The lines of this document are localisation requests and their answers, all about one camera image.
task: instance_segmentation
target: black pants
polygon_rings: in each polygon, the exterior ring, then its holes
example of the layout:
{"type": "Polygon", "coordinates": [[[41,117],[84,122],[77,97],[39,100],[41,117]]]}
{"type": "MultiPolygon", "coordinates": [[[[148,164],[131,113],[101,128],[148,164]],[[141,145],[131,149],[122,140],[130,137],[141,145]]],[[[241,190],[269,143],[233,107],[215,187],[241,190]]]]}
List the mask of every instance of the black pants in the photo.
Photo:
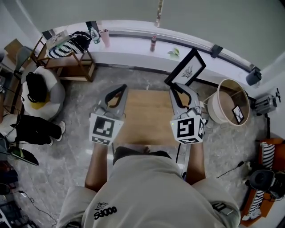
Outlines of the black pants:
{"type": "Polygon", "coordinates": [[[43,145],[50,144],[50,137],[59,139],[61,136],[61,128],[58,125],[40,117],[18,115],[17,123],[16,142],[25,141],[31,144],[43,145]]]}
{"type": "Polygon", "coordinates": [[[167,157],[167,158],[171,159],[171,157],[165,151],[157,151],[157,152],[143,154],[143,153],[137,152],[135,150],[132,150],[132,149],[129,149],[126,147],[118,147],[116,149],[115,154],[114,154],[113,165],[115,164],[115,162],[118,159],[121,159],[121,158],[126,157],[126,156],[130,156],[130,155],[152,155],[152,156],[167,157]]]}

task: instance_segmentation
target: white chair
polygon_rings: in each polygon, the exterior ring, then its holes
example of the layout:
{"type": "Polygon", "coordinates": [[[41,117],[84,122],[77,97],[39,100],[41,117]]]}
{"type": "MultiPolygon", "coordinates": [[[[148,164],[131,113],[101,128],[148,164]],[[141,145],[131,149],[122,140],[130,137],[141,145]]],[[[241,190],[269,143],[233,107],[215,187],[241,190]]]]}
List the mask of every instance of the white chair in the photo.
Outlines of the white chair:
{"type": "Polygon", "coordinates": [[[45,120],[52,120],[62,109],[63,101],[65,99],[65,89],[55,72],[45,69],[43,66],[39,66],[34,73],[43,76],[47,90],[49,91],[50,101],[37,110],[32,108],[31,102],[28,99],[29,90],[26,78],[22,78],[22,97],[24,98],[24,101],[23,98],[21,99],[24,104],[24,109],[31,116],[41,117],[45,120]]]}

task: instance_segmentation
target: black and white striped cloth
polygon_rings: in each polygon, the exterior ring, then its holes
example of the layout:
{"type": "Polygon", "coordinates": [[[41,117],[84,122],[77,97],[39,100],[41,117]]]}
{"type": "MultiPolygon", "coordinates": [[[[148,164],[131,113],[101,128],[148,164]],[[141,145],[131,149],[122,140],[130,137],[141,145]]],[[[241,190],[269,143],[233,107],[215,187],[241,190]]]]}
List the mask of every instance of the black and white striped cloth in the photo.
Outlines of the black and white striped cloth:
{"type": "MultiPolygon", "coordinates": [[[[265,142],[261,143],[261,149],[262,149],[262,164],[266,166],[267,168],[272,168],[273,166],[273,159],[274,159],[274,151],[275,151],[275,145],[267,144],[265,142]]],[[[263,191],[257,191],[256,196],[254,198],[254,201],[252,202],[252,205],[249,210],[249,214],[252,213],[254,210],[260,208],[262,199],[263,199],[264,192],[263,191]]]]}
{"type": "Polygon", "coordinates": [[[70,40],[59,49],[52,49],[47,52],[47,56],[52,59],[68,56],[71,52],[83,54],[89,47],[92,38],[86,32],[75,32],[70,35],[70,40]]]}

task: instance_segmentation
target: yellow cushion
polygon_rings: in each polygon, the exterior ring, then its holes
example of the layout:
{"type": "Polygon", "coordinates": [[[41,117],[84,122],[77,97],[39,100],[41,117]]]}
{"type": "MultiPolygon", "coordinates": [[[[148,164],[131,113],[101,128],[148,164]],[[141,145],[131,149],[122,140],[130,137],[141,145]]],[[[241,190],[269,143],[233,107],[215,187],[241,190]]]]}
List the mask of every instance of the yellow cushion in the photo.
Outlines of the yellow cushion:
{"type": "Polygon", "coordinates": [[[33,109],[38,110],[38,109],[42,108],[43,106],[45,106],[45,104],[46,104],[47,102],[49,102],[49,92],[47,92],[47,94],[46,94],[45,102],[37,102],[37,103],[31,102],[31,107],[32,107],[33,109]]]}

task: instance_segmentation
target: bottle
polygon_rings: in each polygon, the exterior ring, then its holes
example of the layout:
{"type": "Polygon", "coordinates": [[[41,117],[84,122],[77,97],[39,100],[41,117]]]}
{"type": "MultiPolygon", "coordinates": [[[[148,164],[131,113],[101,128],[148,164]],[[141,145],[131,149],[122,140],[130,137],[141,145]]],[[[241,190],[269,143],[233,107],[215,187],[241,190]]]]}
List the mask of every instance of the bottle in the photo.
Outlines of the bottle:
{"type": "Polygon", "coordinates": [[[99,44],[100,43],[99,34],[93,27],[91,27],[90,34],[91,34],[91,37],[92,37],[92,40],[94,41],[94,43],[99,44]]]}
{"type": "Polygon", "coordinates": [[[154,52],[155,51],[155,45],[156,45],[156,36],[153,36],[152,39],[151,39],[151,52],[154,52]]]}

